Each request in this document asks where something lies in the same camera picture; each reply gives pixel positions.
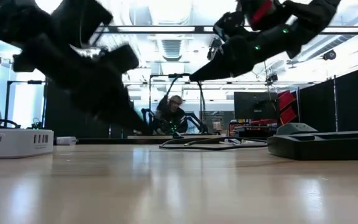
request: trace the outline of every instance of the wooden table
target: wooden table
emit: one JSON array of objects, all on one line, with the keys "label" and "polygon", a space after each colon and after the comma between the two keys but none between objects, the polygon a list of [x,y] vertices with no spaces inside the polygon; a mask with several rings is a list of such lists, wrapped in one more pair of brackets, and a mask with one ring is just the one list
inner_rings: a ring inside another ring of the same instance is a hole
[{"label": "wooden table", "polygon": [[358,162],[266,149],[57,147],[0,160],[0,224],[358,223]]}]

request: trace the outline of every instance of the ceiling light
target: ceiling light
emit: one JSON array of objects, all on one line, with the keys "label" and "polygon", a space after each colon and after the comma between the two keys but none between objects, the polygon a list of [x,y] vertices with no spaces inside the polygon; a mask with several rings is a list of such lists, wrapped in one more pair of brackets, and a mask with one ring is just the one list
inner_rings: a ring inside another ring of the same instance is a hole
[{"label": "ceiling light", "polygon": [[358,33],[358,27],[327,27],[322,32],[324,33]]},{"label": "ceiling light", "polygon": [[193,40],[194,37],[172,34],[157,34],[155,36],[147,36],[149,40]]},{"label": "ceiling light", "polygon": [[121,33],[131,33],[131,32],[145,32],[145,33],[158,33],[158,32],[194,32],[195,27],[182,27],[182,26],[127,26],[127,27],[118,27],[118,32]]},{"label": "ceiling light", "polygon": [[[252,29],[251,27],[244,27],[245,30],[249,31],[249,32],[252,32]],[[205,26],[204,27],[204,32],[213,32],[213,26]]]}]

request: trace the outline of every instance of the cable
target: cable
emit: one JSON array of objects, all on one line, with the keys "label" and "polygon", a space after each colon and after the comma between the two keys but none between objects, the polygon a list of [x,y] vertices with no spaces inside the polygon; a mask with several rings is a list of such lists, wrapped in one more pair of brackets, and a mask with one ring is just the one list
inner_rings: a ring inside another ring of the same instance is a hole
[{"label": "cable", "polygon": [[86,11],[86,5],[88,4],[88,0],[84,0],[84,5],[82,6],[82,11],[81,11],[81,19],[80,19],[80,46],[81,48],[84,48],[83,44],[82,44],[82,23],[85,17],[85,11]]},{"label": "cable", "polygon": [[202,110],[200,111],[200,121],[203,122],[203,111],[205,110],[205,99],[204,99],[204,93],[203,93],[203,87],[201,86],[201,82],[197,81],[198,88],[200,88],[200,97],[203,104]]},{"label": "cable", "polygon": [[172,89],[173,84],[174,84],[179,78],[181,78],[181,77],[178,75],[177,77],[175,77],[175,78],[173,79],[173,81],[171,82],[171,85],[169,86],[169,89],[168,89],[167,93],[165,94],[165,96],[168,96],[168,94],[171,92],[171,89]]},{"label": "cable", "polygon": [[[265,72],[266,72],[266,86],[267,86],[267,93],[268,93],[268,97],[270,98],[270,102],[272,102],[272,101],[273,101],[273,99],[272,99],[272,95],[270,94],[269,84],[268,84],[268,82],[267,82],[267,76],[268,76],[268,73],[267,73],[266,61],[264,61],[264,65],[265,65]],[[272,105],[273,105],[274,110],[275,110],[275,111],[276,111],[276,113],[277,113],[276,106],[274,105],[274,103],[272,103]]]},{"label": "cable", "polygon": [[[213,143],[219,142],[225,139],[237,139],[237,140],[247,140],[247,141],[255,141],[259,143],[245,143],[238,144],[236,146],[224,146],[224,147],[205,147],[205,146],[193,146],[194,144],[199,143]],[[167,146],[168,144],[183,144],[183,146]],[[260,148],[267,147],[267,142],[264,140],[258,139],[247,139],[247,138],[234,138],[234,137],[222,137],[222,138],[188,138],[188,139],[172,139],[164,142],[159,146],[160,149],[196,149],[196,150],[206,150],[206,151],[223,151],[230,149],[244,149],[244,148]]]},{"label": "cable", "polygon": [[40,124],[41,121],[38,119],[38,118],[33,118],[32,119],[32,124],[34,125],[34,127],[37,127],[38,128],[38,125],[37,125],[37,122],[35,120],[38,120],[38,123]]}]

